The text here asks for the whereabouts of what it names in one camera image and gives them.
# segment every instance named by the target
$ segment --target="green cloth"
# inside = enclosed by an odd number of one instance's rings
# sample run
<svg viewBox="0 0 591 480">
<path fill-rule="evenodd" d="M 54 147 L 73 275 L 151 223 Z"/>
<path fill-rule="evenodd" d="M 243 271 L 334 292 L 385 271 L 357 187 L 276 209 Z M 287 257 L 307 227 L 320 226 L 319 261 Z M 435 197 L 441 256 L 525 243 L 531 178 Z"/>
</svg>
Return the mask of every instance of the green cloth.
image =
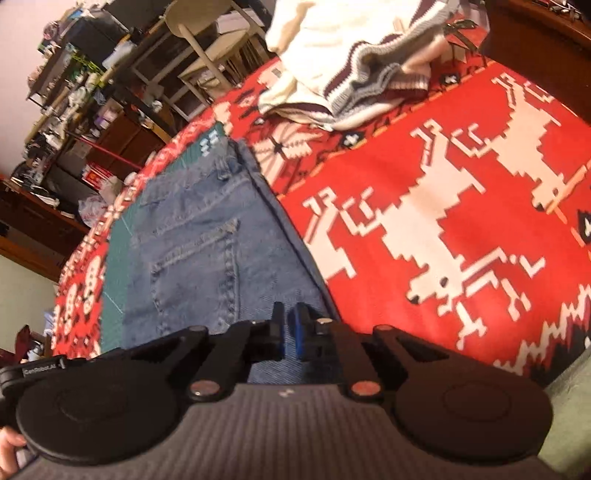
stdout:
<svg viewBox="0 0 591 480">
<path fill-rule="evenodd" d="M 183 154 L 172 162 L 163 173 L 188 168 L 212 148 L 212 141 L 224 137 L 223 125 L 216 123 L 202 133 Z M 103 285 L 103 309 L 100 316 L 100 347 L 108 352 L 121 346 L 123 340 L 123 316 L 127 303 L 129 283 L 129 244 L 133 235 L 138 200 L 129 205 L 111 227 L 109 252 L 106 257 L 105 284 Z"/>
</svg>

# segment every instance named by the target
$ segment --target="wooden furniture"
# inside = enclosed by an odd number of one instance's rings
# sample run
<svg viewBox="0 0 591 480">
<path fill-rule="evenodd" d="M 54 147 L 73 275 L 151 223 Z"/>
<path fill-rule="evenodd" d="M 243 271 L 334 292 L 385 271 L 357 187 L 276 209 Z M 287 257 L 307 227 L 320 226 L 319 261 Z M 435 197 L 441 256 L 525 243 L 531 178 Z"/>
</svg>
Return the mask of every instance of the wooden furniture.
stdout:
<svg viewBox="0 0 591 480">
<path fill-rule="evenodd" d="M 0 255 L 56 283 L 60 278 L 61 266 L 2 237 L 0 237 Z"/>
<path fill-rule="evenodd" d="M 9 367 L 14 365 L 14 353 L 0 348 L 0 368 Z"/>
<path fill-rule="evenodd" d="M 89 230 L 8 180 L 0 183 L 0 222 L 66 258 Z"/>
<path fill-rule="evenodd" d="M 150 153 L 165 146 L 158 135 L 138 125 L 126 115 L 119 115 L 99 138 L 98 145 L 142 167 Z M 118 161 L 99 150 L 92 149 L 86 156 L 87 162 L 94 162 L 124 180 L 131 172 L 131 166 Z"/>
<path fill-rule="evenodd" d="M 591 123 L 591 28 L 531 0 L 486 0 L 482 51 Z"/>
<path fill-rule="evenodd" d="M 188 122 L 192 117 L 201 113 L 206 104 L 201 103 L 193 94 L 191 94 L 191 99 L 196 101 L 190 101 L 189 105 L 186 105 L 185 102 L 179 102 L 189 89 L 182 81 L 175 82 L 175 80 L 179 80 L 176 71 L 182 70 L 183 65 L 190 61 L 189 57 L 195 55 L 195 51 L 191 46 L 183 48 L 182 46 L 186 42 L 172 35 L 168 28 L 163 28 L 158 34 L 158 40 L 153 42 L 149 48 L 145 48 L 141 55 L 137 56 L 130 69 L 146 85 L 161 85 L 164 92 L 160 99 Z M 202 43 L 202 38 L 208 40 L 215 37 L 216 34 L 216 27 L 212 24 L 198 35 L 197 39 Z M 161 58 L 167 59 L 168 63 L 162 65 L 160 63 Z"/>
<path fill-rule="evenodd" d="M 38 77 L 29 88 L 27 100 L 38 95 L 43 106 L 49 105 L 49 102 L 47 102 L 47 95 L 50 91 L 49 84 L 63 75 L 63 72 L 67 69 L 67 59 L 72 55 L 71 52 L 65 48 L 66 45 L 66 42 L 60 42 L 58 44 L 56 52 L 47 60 Z"/>
<path fill-rule="evenodd" d="M 203 50 L 195 35 L 205 30 L 232 7 L 248 22 L 247 30 L 237 30 L 220 35 L 213 44 Z M 265 37 L 265 32 L 256 22 L 247 15 L 242 8 L 231 0 L 176 0 L 168 6 L 164 14 L 166 24 L 173 35 L 184 37 L 193 50 L 199 55 L 199 59 L 184 69 L 178 76 L 187 88 L 206 105 L 208 101 L 191 82 L 191 78 L 197 76 L 203 70 L 209 70 L 224 90 L 231 90 L 232 84 L 219 70 L 220 65 L 233 75 L 236 82 L 246 76 L 246 70 L 240 61 L 236 61 L 236 67 L 230 68 L 228 60 L 235 57 L 238 51 L 247 41 L 259 43 L 256 35 Z"/>
<path fill-rule="evenodd" d="M 35 122 L 33 124 L 33 126 L 31 127 L 31 131 L 25 137 L 25 141 L 24 141 L 25 145 L 28 144 L 33 139 L 33 137 L 37 134 L 37 132 L 43 128 L 43 126 L 45 125 L 45 122 L 47 122 L 49 117 L 52 116 L 52 114 L 59 107 L 59 105 L 64 100 L 66 100 L 66 98 L 68 97 L 69 94 L 70 94 L 70 87 L 64 86 L 64 88 L 62 89 L 60 94 L 52 102 L 51 106 L 47 110 L 42 111 L 41 116 L 39 117 L 39 120 L 37 122 Z"/>
</svg>

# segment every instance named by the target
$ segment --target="white knit sweater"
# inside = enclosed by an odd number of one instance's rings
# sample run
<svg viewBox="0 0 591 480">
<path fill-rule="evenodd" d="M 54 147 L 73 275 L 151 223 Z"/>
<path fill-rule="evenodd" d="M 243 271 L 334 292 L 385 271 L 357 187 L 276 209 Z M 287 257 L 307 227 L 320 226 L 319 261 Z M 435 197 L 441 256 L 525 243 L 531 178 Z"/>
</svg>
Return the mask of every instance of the white knit sweater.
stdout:
<svg viewBox="0 0 591 480">
<path fill-rule="evenodd" d="M 286 71 L 260 111 L 345 129 L 392 108 L 428 88 L 449 14 L 443 0 L 278 0 L 266 40 Z"/>
</svg>

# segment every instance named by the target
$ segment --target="white wall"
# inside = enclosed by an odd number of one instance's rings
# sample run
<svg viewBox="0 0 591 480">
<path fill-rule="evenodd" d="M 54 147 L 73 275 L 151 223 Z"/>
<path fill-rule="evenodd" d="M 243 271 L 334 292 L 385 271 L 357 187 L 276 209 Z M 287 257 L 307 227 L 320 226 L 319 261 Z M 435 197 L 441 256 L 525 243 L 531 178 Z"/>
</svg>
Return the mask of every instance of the white wall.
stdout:
<svg viewBox="0 0 591 480">
<path fill-rule="evenodd" d="M 0 348 L 14 351 L 17 332 L 43 333 L 43 312 L 54 304 L 53 282 L 0 255 Z"/>
<path fill-rule="evenodd" d="M 37 46 L 43 27 L 57 20 L 75 0 L 0 0 L 0 173 L 22 162 L 23 140 L 39 118 L 39 107 L 25 101 L 27 77 L 43 57 Z"/>
</svg>

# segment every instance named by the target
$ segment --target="screw head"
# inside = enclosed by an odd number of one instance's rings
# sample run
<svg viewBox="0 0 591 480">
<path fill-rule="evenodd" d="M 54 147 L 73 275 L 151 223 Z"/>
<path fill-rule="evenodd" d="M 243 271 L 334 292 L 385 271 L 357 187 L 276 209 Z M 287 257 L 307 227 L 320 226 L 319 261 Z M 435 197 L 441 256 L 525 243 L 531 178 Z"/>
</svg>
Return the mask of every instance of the screw head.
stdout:
<svg viewBox="0 0 591 480">
<path fill-rule="evenodd" d="M 189 387 L 196 397 L 211 397 L 220 391 L 220 386 L 212 380 L 199 380 Z"/>
<path fill-rule="evenodd" d="M 328 318 L 319 318 L 316 320 L 316 333 L 318 335 L 328 335 L 330 332 L 330 324 L 332 323 L 332 319 Z"/>
<path fill-rule="evenodd" d="M 382 387 L 371 380 L 362 380 L 354 383 L 351 391 L 359 397 L 373 397 L 382 391 Z"/>
</svg>

